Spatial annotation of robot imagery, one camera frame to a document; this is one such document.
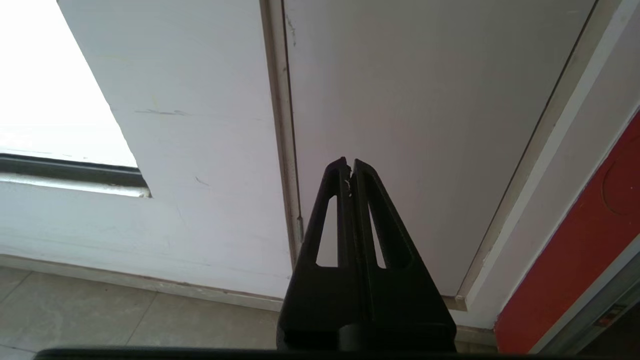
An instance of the floor tile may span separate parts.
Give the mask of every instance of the floor tile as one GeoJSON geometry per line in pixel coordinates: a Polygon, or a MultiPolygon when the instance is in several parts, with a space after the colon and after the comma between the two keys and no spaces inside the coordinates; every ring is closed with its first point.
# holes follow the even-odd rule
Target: floor tile
{"type": "Polygon", "coordinates": [[[469,343],[465,343],[462,341],[456,341],[456,350],[460,354],[467,354],[469,352],[469,343]]]}
{"type": "Polygon", "coordinates": [[[275,348],[278,313],[159,293],[129,345],[275,348]]]}
{"type": "Polygon", "coordinates": [[[155,293],[32,273],[0,304],[0,345],[124,345],[155,293]]]}
{"type": "Polygon", "coordinates": [[[2,302],[27,275],[29,275],[29,272],[26,270],[0,266],[0,302],[2,302]]]}
{"type": "Polygon", "coordinates": [[[469,352],[473,354],[495,354],[498,349],[489,345],[469,344],[469,352]]]}
{"type": "Polygon", "coordinates": [[[0,345],[0,359],[2,360],[31,360],[34,355],[34,352],[0,345]]]}

